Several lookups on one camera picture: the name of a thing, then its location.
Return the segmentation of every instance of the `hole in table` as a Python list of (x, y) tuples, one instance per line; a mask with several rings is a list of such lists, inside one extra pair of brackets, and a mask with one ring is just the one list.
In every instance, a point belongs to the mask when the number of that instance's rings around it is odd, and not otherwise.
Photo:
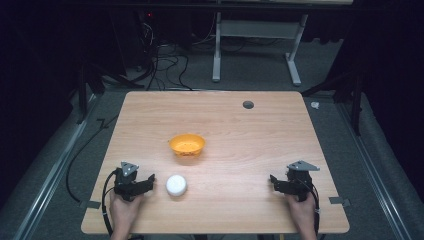
[(243, 107), (246, 109), (252, 109), (255, 105), (253, 104), (252, 101), (244, 101), (243, 102)]

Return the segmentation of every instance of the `metal bracket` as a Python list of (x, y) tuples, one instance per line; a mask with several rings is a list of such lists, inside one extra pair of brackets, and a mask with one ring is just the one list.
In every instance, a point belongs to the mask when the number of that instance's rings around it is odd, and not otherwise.
[(122, 172), (124, 173), (124, 177), (127, 177), (131, 173), (137, 171), (138, 167), (139, 167), (138, 165), (134, 165), (127, 162), (121, 162), (121, 168), (122, 168)]
[(287, 165), (287, 168), (296, 171), (319, 171), (319, 167), (309, 164), (303, 160)]
[(101, 203), (96, 201), (82, 201), (79, 207), (82, 209), (87, 209), (87, 208), (99, 209), (100, 205)]
[(350, 206), (350, 200), (349, 199), (343, 199), (342, 197), (329, 197), (331, 204), (341, 204), (343, 207), (349, 207)]

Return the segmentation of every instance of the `black cable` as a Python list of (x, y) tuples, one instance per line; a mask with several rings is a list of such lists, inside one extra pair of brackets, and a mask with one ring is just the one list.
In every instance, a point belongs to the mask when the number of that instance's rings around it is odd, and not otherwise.
[(172, 61), (171, 59), (166, 59), (166, 58), (164, 58), (164, 59), (159, 59), (159, 61), (171, 62), (171, 65), (169, 65), (168, 67), (163, 68), (163, 69), (159, 69), (159, 68), (158, 68), (158, 70), (157, 70), (158, 72), (160, 72), (160, 71), (166, 71), (166, 70), (168, 70), (170, 67), (173, 67), (173, 66), (177, 65), (177, 63), (178, 63), (178, 58), (176, 58), (176, 61)]
[(106, 209), (106, 204), (105, 204), (105, 197), (106, 197), (107, 184), (109, 183), (110, 178), (113, 175), (115, 175), (115, 174), (116, 174), (116, 170), (112, 171), (109, 174), (109, 176), (106, 179), (105, 185), (103, 186), (103, 192), (102, 192), (102, 214), (103, 214), (103, 220), (105, 221), (106, 229), (107, 229), (107, 231), (109, 233), (109, 236), (112, 236), (113, 230), (112, 230), (112, 226), (110, 225), (109, 218), (107, 216), (107, 209)]
[(109, 193), (110, 191), (112, 191), (114, 188), (115, 188), (115, 187), (111, 187), (111, 188), (109, 188), (109, 190), (107, 190), (105, 194), (108, 194), (108, 193)]
[(167, 54), (176, 53), (177, 52), (177, 44), (175, 44), (175, 43), (164, 43), (164, 44), (158, 46), (158, 50), (163, 49), (165, 47), (170, 47), (170, 46), (172, 46), (172, 50)]
[(206, 37), (205, 37), (205, 38), (203, 38), (202, 40), (200, 40), (199, 42), (192, 43), (192, 44), (191, 44), (192, 46), (197, 45), (197, 44), (201, 44), (201, 43), (204, 43), (204, 42), (208, 42), (208, 41), (210, 41), (210, 40), (212, 40), (212, 39), (215, 39), (215, 37), (212, 37), (212, 38), (211, 38), (210, 36), (211, 36), (212, 31), (213, 31), (213, 28), (214, 28), (214, 26), (215, 26), (216, 15), (217, 15), (217, 13), (214, 13), (214, 14), (213, 14), (212, 24), (211, 24), (211, 27), (210, 27), (209, 32), (208, 32), (208, 34), (206, 35)]
[(95, 63), (89, 63), (90, 67), (92, 67), (93, 69), (95, 69), (99, 74), (102, 75), (107, 75), (110, 76), (111, 78), (113, 78), (114, 80), (128, 86), (131, 88), (144, 88), (144, 85), (139, 85), (136, 84), (134, 82), (129, 81), (127, 78), (122, 77), (121, 75), (116, 75), (114, 73), (109, 72), (108, 70), (104, 69), (103, 67), (101, 67), (100, 65), (97, 65)]
[(319, 208), (319, 195), (318, 195), (318, 190), (316, 189), (315, 185), (313, 185), (312, 183), (312, 189), (306, 185), (306, 183), (304, 183), (303, 181), (300, 181), (299, 179), (296, 179), (297, 181), (299, 181), (300, 183), (302, 183), (303, 186), (305, 186), (308, 191), (312, 194), (312, 196), (314, 197), (315, 200), (315, 212), (314, 212), (314, 230), (315, 230), (315, 235), (318, 236), (318, 229), (319, 229), (319, 222), (320, 222), (320, 208)]
[(163, 82), (162, 79), (155, 77), (155, 80), (156, 80), (156, 84), (158, 85), (159, 91), (163, 91), (163, 90), (166, 89), (166, 85), (165, 85), (165, 83)]
[(199, 43), (197, 45), (194, 45), (193, 48), (196, 48), (196, 49), (199, 49), (199, 50), (215, 49), (215, 42), (207, 41), (207, 42)]
[(77, 151), (77, 153), (75, 154), (75, 156), (72, 158), (71, 162), (68, 165), (68, 169), (66, 171), (66, 190), (68, 191), (69, 195), (71, 196), (72, 199), (74, 199), (78, 204), (81, 204), (81, 200), (79, 198), (77, 198), (71, 191), (71, 188), (69, 187), (69, 173), (71, 171), (71, 167), (72, 164), (75, 162), (75, 159), (78, 157), (78, 155), (82, 152), (82, 150), (84, 150), (84, 148), (91, 142), (91, 140), (93, 140), (93, 138), (95, 138), (103, 129), (108, 128), (109, 124), (114, 121), (115, 119), (118, 118), (118, 115), (114, 116), (111, 120), (109, 120), (109, 122), (107, 122), (103, 127), (100, 127), (99, 130), (97, 130), (97, 132), (95, 132), (90, 139), (88, 139), (88, 141)]
[(167, 79), (167, 80), (168, 80), (168, 82), (170, 82), (171, 84), (173, 84), (173, 85), (175, 85), (175, 86), (179, 86), (179, 87), (181, 87), (181, 85), (180, 85), (180, 84), (173, 82), (173, 81), (169, 78), (169, 76), (168, 76), (168, 71), (169, 71), (169, 69), (171, 69), (172, 67), (176, 66), (176, 65), (178, 64), (178, 62), (179, 62), (178, 55), (176, 55), (176, 56), (169, 56), (169, 57), (175, 57), (175, 58), (176, 58), (176, 62), (175, 62), (175, 64), (172, 64), (172, 65), (170, 65), (170, 66), (168, 66), (168, 67), (166, 68), (166, 71), (165, 71), (166, 79)]
[(256, 45), (256, 46), (271, 46), (271, 45), (277, 44), (278, 42), (281, 42), (282, 40), (281, 38), (275, 38), (268, 43), (259, 43), (259, 42), (249, 41), (249, 39), (253, 39), (253, 38), (246, 38), (245, 39), (246, 43), (249, 43), (251, 45)]
[[(227, 37), (227, 38), (224, 38), (223, 40), (229, 41), (229, 40), (232, 40), (232, 39), (236, 39), (236, 38)], [(224, 51), (224, 52), (233, 52), (233, 53), (234, 52), (238, 52), (238, 51), (242, 50), (246, 46), (246, 41), (245, 40), (240, 40), (240, 41), (241, 41), (241, 46), (239, 48), (235, 49), (235, 50), (225, 49), (224, 44), (221, 44), (221, 50)]]
[(158, 48), (156, 48), (156, 61), (155, 61), (155, 63), (153, 63), (153, 65), (154, 65), (154, 70), (153, 70), (153, 72), (151, 74), (149, 85), (147, 85), (146, 91), (149, 91), (150, 90), (150, 86), (152, 85), (152, 81), (155, 78), (156, 72), (158, 70), (158, 65), (159, 65), (159, 49)]
[(135, 79), (133, 79), (133, 80), (130, 80), (131, 82), (139, 82), (139, 81), (141, 81), (141, 80), (143, 80), (143, 79), (146, 79), (149, 75), (151, 75), (152, 73), (154, 72), (154, 63), (153, 63), (153, 61), (150, 61), (149, 62), (149, 65), (147, 65), (147, 70), (146, 70), (146, 72), (144, 72), (141, 76), (139, 76), (139, 77), (136, 77)]
[(181, 84), (181, 86), (183, 86), (183, 87), (185, 87), (185, 88), (188, 88), (190, 91), (193, 91), (193, 89), (191, 88), (191, 87), (189, 87), (189, 86), (187, 86), (187, 85), (185, 85), (183, 82), (182, 82), (182, 80), (181, 80), (181, 77), (183, 76), (183, 74), (186, 72), (186, 70), (187, 70), (187, 66), (188, 66), (188, 57), (187, 56), (184, 56), (184, 55), (181, 55), (182, 57), (184, 57), (185, 59), (186, 59), (186, 64), (185, 64), (185, 66), (184, 66), (184, 70), (180, 73), (180, 75), (178, 76), (178, 81), (180, 82), (180, 84)]

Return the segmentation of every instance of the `human hand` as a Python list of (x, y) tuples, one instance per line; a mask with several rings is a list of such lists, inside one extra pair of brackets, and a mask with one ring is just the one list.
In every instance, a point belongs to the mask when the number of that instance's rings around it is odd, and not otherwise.
[(298, 202), (296, 196), (285, 194), (290, 207), (293, 222), (299, 231), (302, 240), (316, 240), (314, 229), (315, 201), (312, 193), (308, 193), (306, 200)]
[(128, 239), (143, 199), (143, 195), (138, 195), (132, 202), (128, 202), (116, 195), (114, 191), (110, 191), (110, 214), (113, 221), (112, 240)]

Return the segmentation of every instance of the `wooden table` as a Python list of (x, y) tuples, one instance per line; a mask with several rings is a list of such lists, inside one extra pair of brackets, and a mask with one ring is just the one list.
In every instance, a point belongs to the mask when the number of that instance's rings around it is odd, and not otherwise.
[[(254, 107), (244, 108), (245, 101)], [(199, 157), (172, 152), (168, 141), (181, 133), (205, 138)], [(320, 232), (348, 231), (343, 207), (330, 204), (338, 193), (299, 93), (131, 92), (91, 200), (101, 201), (106, 177), (126, 161), (140, 166), (137, 181), (156, 174), (133, 232), (293, 233), (284, 194), (273, 190), (269, 175), (285, 180), (286, 166), (297, 160), (321, 168), (310, 172), (320, 195)], [(180, 197), (165, 188), (174, 174), (187, 180)], [(100, 209), (87, 209), (82, 230), (107, 233)]]

